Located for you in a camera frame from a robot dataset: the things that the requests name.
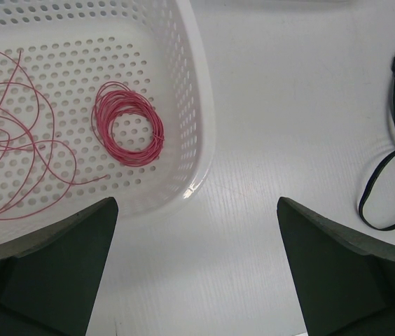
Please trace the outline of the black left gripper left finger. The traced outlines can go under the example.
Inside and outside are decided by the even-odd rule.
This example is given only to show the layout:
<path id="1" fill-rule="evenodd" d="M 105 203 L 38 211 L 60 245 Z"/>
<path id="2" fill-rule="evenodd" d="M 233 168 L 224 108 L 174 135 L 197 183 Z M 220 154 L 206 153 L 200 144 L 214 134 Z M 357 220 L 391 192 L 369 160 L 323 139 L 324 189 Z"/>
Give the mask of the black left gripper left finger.
<path id="1" fill-rule="evenodd" d="M 0 244 L 0 335 L 84 335 L 118 217 L 107 197 Z"/>

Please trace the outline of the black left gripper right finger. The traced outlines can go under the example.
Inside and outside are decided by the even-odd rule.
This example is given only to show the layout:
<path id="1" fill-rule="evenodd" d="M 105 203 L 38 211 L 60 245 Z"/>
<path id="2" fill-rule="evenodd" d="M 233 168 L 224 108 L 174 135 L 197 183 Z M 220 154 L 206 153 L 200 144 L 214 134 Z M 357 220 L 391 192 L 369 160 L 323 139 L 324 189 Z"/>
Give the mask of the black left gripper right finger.
<path id="1" fill-rule="evenodd" d="M 395 245 L 287 197 L 277 217 L 308 335 L 395 335 Z"/>

